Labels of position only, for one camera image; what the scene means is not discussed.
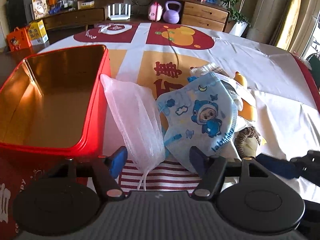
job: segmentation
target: white plant pot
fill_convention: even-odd
[[[229,33],[232,34],[232,35],[241,37],[242,33],[244,32],[244,30],[246,29],[247,26],[248,26],[248,24],[245,23],[245,22],[236,23],[232,27],[232,29],[231,29],[231,31]]]

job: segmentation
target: drawer handle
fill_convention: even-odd
[[[201,23],[201,24],[203,24],[203,25],[206,25],[206,26],[209,26],[209,24],[207,24],[207,23],[202,23],[202,22],[199,22],[199,23]]]
[[[205,11],[205,10],[202,10],[203,12],[207,12],[207,13],[209,13],[209,14],[212,14],[212,12],[209,12],[209,11]]]

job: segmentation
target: brown hair tie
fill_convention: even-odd
[[[252,138],[252,137],[255,137],[258,141],[258,144],[260,145],[261,140],[259,138],[259,134],[257,133],[257,130],[254,127],[246,127],[243,130],[241,130],[239,132],[239,134],[237,135],[237,137],[235,139],[235,147],[236,147],[236,150],[237,150],[239,157],[241,159],[244,157],[255,158],[255,156],[245,155],[244,150],[243,150],[246,139]]]

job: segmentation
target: round black disc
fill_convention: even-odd
[[[217,199],[217,208],[242,231],[277,234],[298,225],[305,205],[293,189],[272,179],[239,183],[225,189]]]
[[[41,179],[18,194],[13,216],[30,233],[63,235],[87,224],[99,206],[97,194],[84,185],[67,178]]]

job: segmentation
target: purple kettlebell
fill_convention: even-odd
[[[170,3],[179,5],[178,11],[169,9],[168,4]],[[167,23],[172,23],[172,24],[178,23],[180,18],[179,17],[180,10],[181,10],[181,3],[177,1],[167,1],[165,3],[165,13],[163,14],[163,20]]]

